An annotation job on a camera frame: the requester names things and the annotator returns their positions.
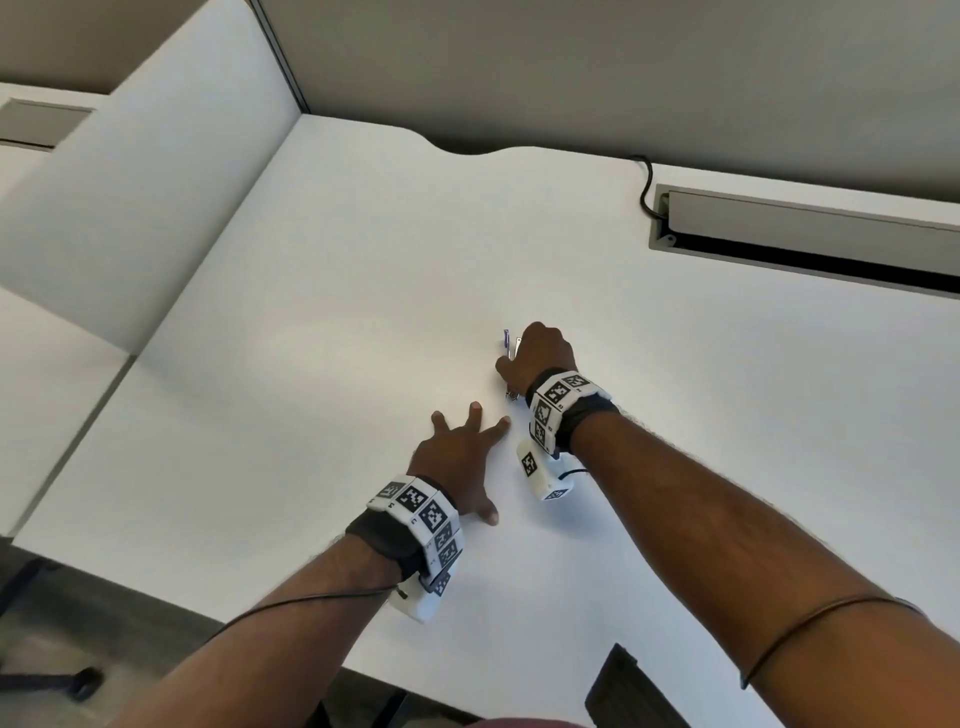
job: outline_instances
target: person's left hand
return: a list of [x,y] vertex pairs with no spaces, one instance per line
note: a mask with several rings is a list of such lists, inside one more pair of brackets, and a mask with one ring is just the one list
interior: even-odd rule
[[476,401],[470,405],[467,423],[450,429],[443,412],[434,412],[433,437],[417,447],[410,460],[408,475],[426,475],[440,483],[457,501],[462,515],[476,513],[490,525],[500,520],[493,501],[484,488],[487,455],[510,429],[510,418],[504,417],[493,427],[480,430],[483,407]]

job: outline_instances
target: caster wheel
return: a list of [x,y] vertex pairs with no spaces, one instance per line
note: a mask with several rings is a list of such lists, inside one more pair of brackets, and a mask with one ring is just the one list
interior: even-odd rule
[[75,703],[82,703],[104,684],[104,673],[96,667],[86,667],[73,676],[66,694]]

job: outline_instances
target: person's right hand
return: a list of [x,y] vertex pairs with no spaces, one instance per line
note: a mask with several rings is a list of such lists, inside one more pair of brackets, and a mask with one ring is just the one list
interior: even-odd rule
[[496,370],[507,382],[507,388],[521,397],[526,395],[534,379],[551,367],[575,372],[577,362],[573,359],[573,348],[560,330],[547,328],[539,321],[523,331],[520,348],[513,360],[508,356],[496,360]]

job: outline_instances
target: black wire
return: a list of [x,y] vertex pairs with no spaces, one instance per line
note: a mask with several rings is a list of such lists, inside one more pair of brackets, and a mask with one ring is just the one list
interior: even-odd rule
[[563,475],[561,475],[561,476],[558,477],[557,479],[558,479],[558,480],[563,480],[563,479],[564,479],[565,477],[567,477],[568,475],[573,475],[574,473],[589,473],[589,470],[587,470],[586,468],[577,468],[575,471],[567,471],[566,473],[564,473]]
[[776,652],[787,640],[797,634],[804,627],[807,627],[810,623],[816,621],[817,619],[828,615],[830,612],[834,612],[843,607],[849,607],[853,604],[864,604],[868,602],[883,602],[887,604],[897,604],[901,607],[906,607],[907,609],[912,609],[914,612],[919,614],[921,617],[926,618],[926,615],[921,611],[920,607],[916,604],[911,604],[906,599],[898,599],[895,596],[882,596],[882,595],[857,595],[857,596],[845,596],[842,599],[836,599],[832,602],[824,604],[822,607],[810,612],[802,619],[798,619],[789,629],[783,632],[779,637],[777,637],[773,642],[767,647],[763,654],[760,655],[759,659],[754,663],[754,666],[743,673],[743,676],[740,678],[740,689],[747,690],[747,686],[750,685],[750,681],[754,679],[756,674],[760,672],[760,668],[766,665],[767,660],[769,660],[774,652]]
[[650,186],[654,183],[654,165],[650,163],[650,159],[644,157],[643,155],[637,155],[635,157],[630,157],[633,161],[642,161],[647,165],[647,183],[643,185],[643,191],[640,193],[640,209],[647,213],[647,217],[650,217],[654,220],[660,220],[662,223],[666,222],[666,215],[661,215],[659,212],[655,212],[650,209],[650,206],[647,205],[647,192],[650,191]]
[[280,601],[275,601],[273,604],[264,604],[262,607],[253,607],[249,612],[244,612],[239,617],[234,617],[224,626],[214,632],[208,639],[207,642],[210,642],[213,638],[219,636],[223,632],[226,632],[230,627],[236,624],[238,621],[246,619],[247,617],[252,617],[253,615],[258,615],[260,612],[266,612],[270,609],[275,609],[276,607],[284,607],[287,604],[297,604],[302,601],[318,601],[320,599],[356,599],[363,596],[380,596],[392,592],[399,584],[394,584],[389,587],[381,587],[380,589],[367,589],[366,591],[361,592],[333,592],[325,595],[306,595],[306,596],[295,596],[292,599],[282,599]]

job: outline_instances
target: forearm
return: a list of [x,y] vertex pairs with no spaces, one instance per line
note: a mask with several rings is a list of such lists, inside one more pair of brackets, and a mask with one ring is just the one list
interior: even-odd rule
[[[884,592],[795,523],[615,413],[574,432],[588,467],[671,592],[741,669],[838,597]],[[790,726],[956,725],[960,647],[919,615],[861,604],[785,643],[756,689]]]
[[[399,581],[395,562],[346,536],[260,604]],[[181,663],[113,728],[300,728],[386,596],[289,604],[233,625]]]

